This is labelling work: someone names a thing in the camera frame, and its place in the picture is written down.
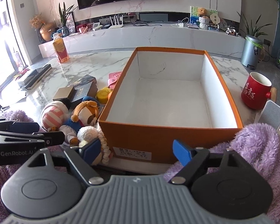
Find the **white plush pink striped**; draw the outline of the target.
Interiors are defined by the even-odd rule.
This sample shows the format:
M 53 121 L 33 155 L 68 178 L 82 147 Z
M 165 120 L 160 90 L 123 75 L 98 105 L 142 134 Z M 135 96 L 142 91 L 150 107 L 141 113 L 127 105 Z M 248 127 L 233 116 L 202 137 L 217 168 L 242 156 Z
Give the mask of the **white plush pink striped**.
M 42 127 L 47 130 L 56 130 L 69 118 L 70 100 L 63 98 L 48 103 L 42 110 Z

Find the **cream crochet sheep doll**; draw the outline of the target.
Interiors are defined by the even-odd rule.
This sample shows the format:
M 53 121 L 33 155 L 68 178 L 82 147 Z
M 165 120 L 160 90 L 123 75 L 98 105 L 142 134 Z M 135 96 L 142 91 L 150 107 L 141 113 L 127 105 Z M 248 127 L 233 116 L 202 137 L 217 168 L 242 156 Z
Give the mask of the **cream crochet sheep doll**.
M 112 153 L 99 125 L 82 127 L 77 137 L 80 141 L 79 154 L 86 163 L 89 165 L 109 163 Z

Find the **brown dog plush blue suit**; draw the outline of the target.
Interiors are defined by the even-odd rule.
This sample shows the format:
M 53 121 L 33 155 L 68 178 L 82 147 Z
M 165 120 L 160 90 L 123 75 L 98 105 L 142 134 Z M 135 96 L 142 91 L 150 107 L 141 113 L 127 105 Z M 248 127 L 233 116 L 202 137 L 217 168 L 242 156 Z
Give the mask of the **brown dog plush blue suit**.
M 94 126 L 99 117 L 99 102 L 93 97 L 85 96 L 73 110 L 71 116 L 59 127 L 65 135 L 67 146 L 77 146 L 80 141 L 77 134 L 82 127 Z

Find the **brown kraft small box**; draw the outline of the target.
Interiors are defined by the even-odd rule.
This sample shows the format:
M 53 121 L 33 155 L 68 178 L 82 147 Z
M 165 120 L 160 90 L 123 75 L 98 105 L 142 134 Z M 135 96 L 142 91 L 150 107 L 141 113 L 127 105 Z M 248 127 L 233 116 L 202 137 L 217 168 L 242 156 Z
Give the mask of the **brown kraft small box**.
M 71 100 L 74 95 L 74 87 L 73 86 L 67 86 L 64 88 L 59 88 L 56 92 L 56 94 L 53 97 L 53 101 L 60 101 L 61 99 L 69 99 Z

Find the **dark grey gift box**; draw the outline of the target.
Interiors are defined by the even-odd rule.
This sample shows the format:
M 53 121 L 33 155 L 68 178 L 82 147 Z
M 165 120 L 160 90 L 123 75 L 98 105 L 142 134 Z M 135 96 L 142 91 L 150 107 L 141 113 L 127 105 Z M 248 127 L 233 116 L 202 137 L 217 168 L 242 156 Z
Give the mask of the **dark grey gift box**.
M 97 95 L 97 84 L 95 82 L 89 82 L 85 85 L 77 87 L 74 91 L 73 98 L 71 99 L 71 109 L 74 109 L 80 104 L 84 97 L 95 98 Z

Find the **yellow tape measure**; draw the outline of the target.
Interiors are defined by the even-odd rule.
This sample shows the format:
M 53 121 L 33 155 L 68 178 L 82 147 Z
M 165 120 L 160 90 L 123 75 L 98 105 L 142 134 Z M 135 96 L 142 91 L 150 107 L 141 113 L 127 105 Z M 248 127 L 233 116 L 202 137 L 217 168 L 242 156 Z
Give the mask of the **yellow tape measure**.
M 108 102 L 108 94 L 111 91 L 112 90 L 110 90 L 108 87 L 105 87 L 105 88 L 97 91 L 96 98 L 100 104 L 106 104 Z

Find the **illustrated card box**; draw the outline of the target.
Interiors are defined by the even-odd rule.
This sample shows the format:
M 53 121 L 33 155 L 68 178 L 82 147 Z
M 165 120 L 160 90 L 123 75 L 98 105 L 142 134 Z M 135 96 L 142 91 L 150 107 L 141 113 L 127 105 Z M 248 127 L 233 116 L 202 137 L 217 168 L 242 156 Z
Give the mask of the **illustrated card box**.
M 97 83 L 97 79 L 91 75 L 84 75 L 82 78 L 75 81 L 72 86 L 78 88 L 80 86 L 86 85 L 88 83 Z

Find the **pink leather card wallet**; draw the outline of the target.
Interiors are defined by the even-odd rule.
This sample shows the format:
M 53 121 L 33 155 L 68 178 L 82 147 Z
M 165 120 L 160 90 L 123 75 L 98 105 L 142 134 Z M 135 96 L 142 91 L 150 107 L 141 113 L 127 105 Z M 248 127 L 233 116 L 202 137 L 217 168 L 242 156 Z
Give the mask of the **pink leather card wallet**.
M 113 73 L 110 73 L 109 76 L 108 76 L 108 88 L 110 90 L 113 90 L 115 88 L 115 85 L 118 81 L 118 79 L 120 78 L 121 76 L 121 71 L 119 72 L 113 72 Z

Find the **black keyboard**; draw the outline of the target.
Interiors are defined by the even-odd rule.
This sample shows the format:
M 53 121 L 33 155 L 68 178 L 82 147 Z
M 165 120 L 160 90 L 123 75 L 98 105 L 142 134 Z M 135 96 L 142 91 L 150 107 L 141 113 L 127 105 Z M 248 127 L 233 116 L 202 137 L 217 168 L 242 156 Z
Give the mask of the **black keyboard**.
M 44 77 L 44 75 L 51 70 L 51 64 L 45 64 L 43 67 L 37 68 L 38 73 L 33 77 L 33 79 L 24 87 L 21 87 L 21 90 L 31 90 L 34 86 Z

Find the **amber liquid plastic bottle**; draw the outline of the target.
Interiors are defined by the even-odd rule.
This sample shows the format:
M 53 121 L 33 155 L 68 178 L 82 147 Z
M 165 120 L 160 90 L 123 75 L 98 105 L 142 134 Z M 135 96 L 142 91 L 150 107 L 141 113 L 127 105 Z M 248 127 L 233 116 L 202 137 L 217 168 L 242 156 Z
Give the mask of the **amber liquid plastic bottle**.
M 65 47 L 64 40 L 59 34 L 56 34 L 54 36 L 52 45 L 57 55 L 57 59 L 60 63 L 69 61 L 69 55 Z

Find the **red ceramic mug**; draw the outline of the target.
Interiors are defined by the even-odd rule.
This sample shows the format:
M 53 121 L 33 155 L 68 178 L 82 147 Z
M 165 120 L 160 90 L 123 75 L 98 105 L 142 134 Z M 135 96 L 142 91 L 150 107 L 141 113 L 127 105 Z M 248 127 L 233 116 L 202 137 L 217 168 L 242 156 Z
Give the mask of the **red ceramic mug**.
M 244 104 L 253 110 L 262 110 L 267 100 L 276 103 L 277 89 L 272 82 L 258 72 L 250 72 L 241 93 Z

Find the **green potted plant left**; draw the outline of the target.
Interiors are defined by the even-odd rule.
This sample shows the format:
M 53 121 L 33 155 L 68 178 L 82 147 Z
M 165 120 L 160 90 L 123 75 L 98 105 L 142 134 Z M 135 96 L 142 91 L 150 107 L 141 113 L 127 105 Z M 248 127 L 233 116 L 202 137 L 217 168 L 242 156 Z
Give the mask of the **green potted plant left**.
M 58 11 L 59 11 L 59 15 L 60 15 L 60 21 L 62 24 L 62 35 L 63 37 L 66 37 L 69 35 L 69 29 L 66 26 L 67 23 L 67 19 L 69 17 L 69 15 L 75 10 L 77 9 L 77 6 L 75 5 L 71 5 L 68 8 L 66 8 L 65 3 L 63 3 L 63 7 L 58 4 Z

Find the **green potted plant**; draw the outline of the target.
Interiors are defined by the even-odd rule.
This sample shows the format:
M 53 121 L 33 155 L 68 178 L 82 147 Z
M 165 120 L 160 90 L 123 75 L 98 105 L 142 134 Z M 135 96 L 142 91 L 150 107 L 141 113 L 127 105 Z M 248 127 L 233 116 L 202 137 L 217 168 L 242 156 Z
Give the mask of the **green potted plant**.
M 262 15 L 259 15 L 257 20 L 253 23 L 252 20 L 250 20 L 250 23 L 248 23 L 248 20 L 244 13 L 239 13 L 237 14 L 240 17 L 240 21 L 244 24 L 244 29 L 239 29 L 241 32 L 243 32 L 245 35 L 250 35 L 255 38 L 258 38 L 259 36 L 267 36 L 268 34 L 263 32 L 262 29 L 267 26 L 273 25 L 272 23 L 267 23 L 264 25 L 259 25 L 259 20 L 261 19 Z
M 67 19 L 69 17 L 69 15 L 75 10 L 77 9 L 77 6 L 75 5 L 71 5 L 68 8 L 66 8 L 65 3 L 63 3 L 63 7 L 58 4 L 58 11 L 59 11 L 59 15 L 60 15 L 60 21 L 62 24 L 62 35 L 63 37 L 66 37 L 69 35 L 69 29 L 66 26 L 67 23 Z

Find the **white wifi router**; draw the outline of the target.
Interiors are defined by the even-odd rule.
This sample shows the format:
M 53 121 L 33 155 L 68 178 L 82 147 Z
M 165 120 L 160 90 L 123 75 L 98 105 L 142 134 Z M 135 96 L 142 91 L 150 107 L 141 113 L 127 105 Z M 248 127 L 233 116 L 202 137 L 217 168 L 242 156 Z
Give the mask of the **white wifi router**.
M 118 16 L 114 15 L 113 17 L 110 17 L 111 26 L 109 29 L 115 29 L 115 28 L 122 28 L 123 27 L 123 15 Z

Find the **white marble tv console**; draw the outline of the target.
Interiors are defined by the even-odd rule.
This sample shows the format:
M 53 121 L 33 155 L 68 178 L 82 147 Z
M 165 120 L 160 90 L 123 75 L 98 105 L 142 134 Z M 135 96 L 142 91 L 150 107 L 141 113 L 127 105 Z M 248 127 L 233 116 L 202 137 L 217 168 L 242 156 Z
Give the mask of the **white marble tv console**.
M 130 49 L 140 46 L 205 50 L 209 53 L 241 58 L 245 39 L 224 32 L 174 27 L 125 25 L 99 29 L 64 38 L 69 54 L 96 50 Z

